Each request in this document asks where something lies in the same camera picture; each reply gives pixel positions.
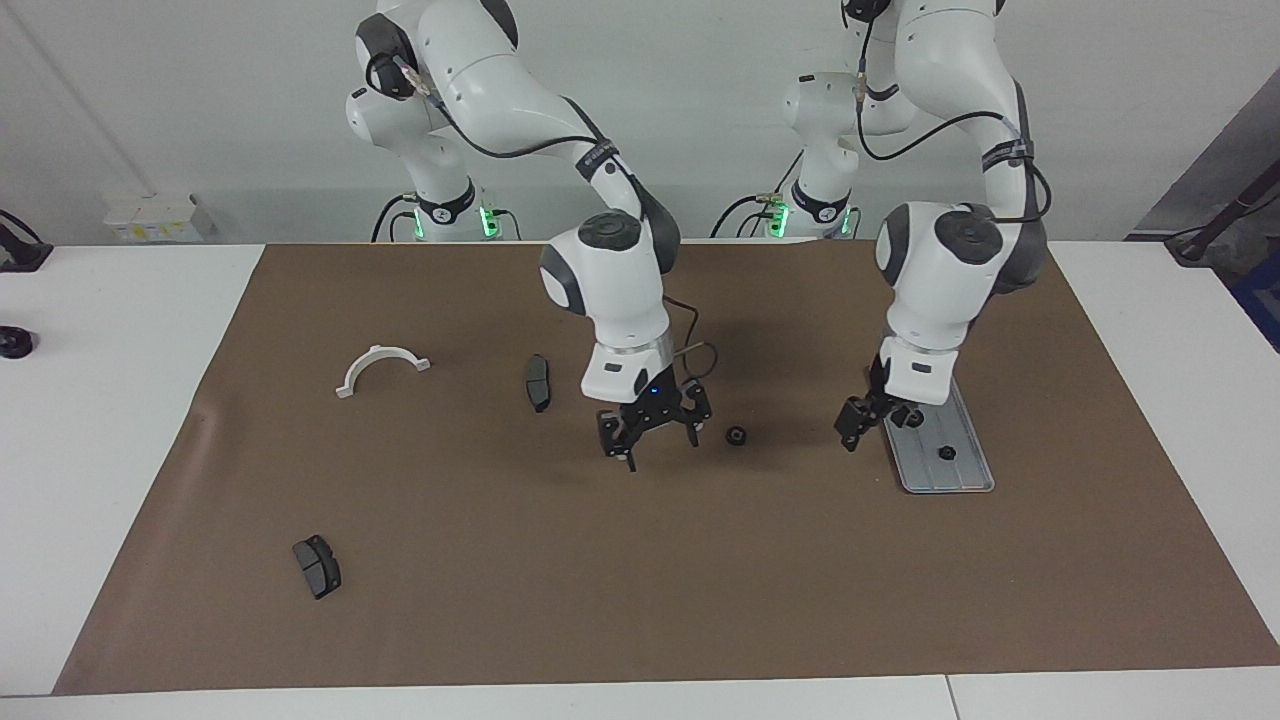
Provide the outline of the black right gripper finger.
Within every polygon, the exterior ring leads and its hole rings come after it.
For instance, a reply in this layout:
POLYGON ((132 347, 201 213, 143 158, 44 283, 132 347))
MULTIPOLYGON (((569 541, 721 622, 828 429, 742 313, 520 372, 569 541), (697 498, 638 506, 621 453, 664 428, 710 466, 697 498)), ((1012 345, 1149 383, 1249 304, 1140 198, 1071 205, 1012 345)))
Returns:
POLYGON ((630 473, 636 473, 634 446, 637 442, 637 428, 632 428, 620 410, 600 410, 596 413, 596 433, 602 452, 621 462, 626 462, 630 473))
POLYGON ((710 400, 700 380, 686 380, 678 391, 684 400, 676 407, 675 420, 685 428, 690 446, 696 448, 700 446, 701 428, 712 416, 710 400))

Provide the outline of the silver metal tray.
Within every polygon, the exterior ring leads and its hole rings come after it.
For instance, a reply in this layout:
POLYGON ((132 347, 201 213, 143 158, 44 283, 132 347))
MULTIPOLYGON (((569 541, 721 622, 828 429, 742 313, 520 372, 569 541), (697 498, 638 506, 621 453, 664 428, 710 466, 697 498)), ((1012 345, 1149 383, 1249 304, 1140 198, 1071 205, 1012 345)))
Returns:
POLYGON ((983 448, 957 382, 942 405, 920 405, 924 421, 918 428, 883 425, 900 486, 911 495, 988 493, 995 488, 983 448), (937 450, 950 445, 954 461, 943 461, 937 450))

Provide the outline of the brown paper table mat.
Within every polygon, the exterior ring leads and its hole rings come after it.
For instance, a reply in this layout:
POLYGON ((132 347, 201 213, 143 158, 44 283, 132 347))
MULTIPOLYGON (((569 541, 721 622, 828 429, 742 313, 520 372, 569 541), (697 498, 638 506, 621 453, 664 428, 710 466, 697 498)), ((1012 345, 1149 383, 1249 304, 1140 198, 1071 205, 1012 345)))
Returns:
POLYGON ((995 489, 923 496, 833 428, 888 299, 867 243, 687 246, 668 291, 719 348, 713 415, 696 448, 645 434, 636 473, 539 252, 266 249, 56 693, 1280 665, 1056 265, 957 364, 995 489), (431 368, 338 398, 374 345, 431 368))

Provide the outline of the wide grey brake pad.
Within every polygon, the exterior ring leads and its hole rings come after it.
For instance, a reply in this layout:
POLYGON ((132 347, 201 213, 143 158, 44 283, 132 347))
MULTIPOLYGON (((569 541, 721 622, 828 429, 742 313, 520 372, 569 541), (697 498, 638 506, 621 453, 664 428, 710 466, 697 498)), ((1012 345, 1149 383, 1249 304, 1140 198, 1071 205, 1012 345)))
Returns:
POLYGON ((293 543, 292 553, 315 600, 323 600, 340 587, 340 566, 325 538, 311 536, 298 541, 293 543))

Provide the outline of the black stand pole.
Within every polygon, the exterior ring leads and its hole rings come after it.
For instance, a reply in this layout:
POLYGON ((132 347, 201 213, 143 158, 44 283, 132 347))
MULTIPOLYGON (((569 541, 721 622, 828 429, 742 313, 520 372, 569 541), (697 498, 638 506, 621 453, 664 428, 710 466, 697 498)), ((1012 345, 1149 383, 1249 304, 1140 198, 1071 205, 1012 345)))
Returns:
POLYGON ((1276 201, 1280 201, 1280 158, 1207 223, 1170 234, 1164 240, 1164 246, 1181 266, 1203 266, 1210 246, 1226 229, 1276 201))

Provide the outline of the blue crate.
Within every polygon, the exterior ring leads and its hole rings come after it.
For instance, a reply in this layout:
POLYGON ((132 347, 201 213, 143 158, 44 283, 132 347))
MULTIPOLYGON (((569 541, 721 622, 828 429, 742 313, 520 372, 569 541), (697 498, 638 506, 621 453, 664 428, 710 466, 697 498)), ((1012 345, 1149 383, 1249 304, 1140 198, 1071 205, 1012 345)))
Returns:
POLYGON ((1229 291, 1271 347, 1280 354, 1280 250, 1229 286, 1229 291))

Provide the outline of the black table clamp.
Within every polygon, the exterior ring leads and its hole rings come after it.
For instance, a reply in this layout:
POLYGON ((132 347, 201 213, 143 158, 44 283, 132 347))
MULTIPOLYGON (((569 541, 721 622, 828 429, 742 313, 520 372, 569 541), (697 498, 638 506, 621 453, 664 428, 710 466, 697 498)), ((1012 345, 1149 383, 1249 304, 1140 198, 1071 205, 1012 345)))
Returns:
POLYGON ((0 261, 0 273, 33 273, 44 265, 55 247, 44 242, 19 217, 0 209, 0 249, 8 255, 8 259, 0 261), (22 240, 10 225, 31 237, 31 241, 22 240))

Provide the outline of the white curved plastic bracket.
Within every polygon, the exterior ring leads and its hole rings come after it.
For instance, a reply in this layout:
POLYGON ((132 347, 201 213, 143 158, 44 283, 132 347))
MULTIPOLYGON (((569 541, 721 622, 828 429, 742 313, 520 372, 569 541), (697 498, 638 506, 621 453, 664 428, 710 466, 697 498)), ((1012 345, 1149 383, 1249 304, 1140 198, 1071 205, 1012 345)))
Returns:
POLYGON ((429 357, 420 357, 407 348, 374 345, 348 365, 342 383, 334 389, 335 396, 338 398, 355 396, 361 374, 375 363, 387 360, 408 363, 416 372, 425 372, 433 366, 429 357))

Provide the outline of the white wall socket box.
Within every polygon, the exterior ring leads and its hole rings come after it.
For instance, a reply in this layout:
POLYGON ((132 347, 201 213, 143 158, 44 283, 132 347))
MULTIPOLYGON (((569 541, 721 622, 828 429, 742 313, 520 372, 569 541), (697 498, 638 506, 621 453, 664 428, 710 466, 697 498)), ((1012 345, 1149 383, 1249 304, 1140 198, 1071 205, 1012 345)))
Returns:
POLYGON ((104 227, 123 243, 206 243, 218 229, 191 193, 108 197, 104 227))

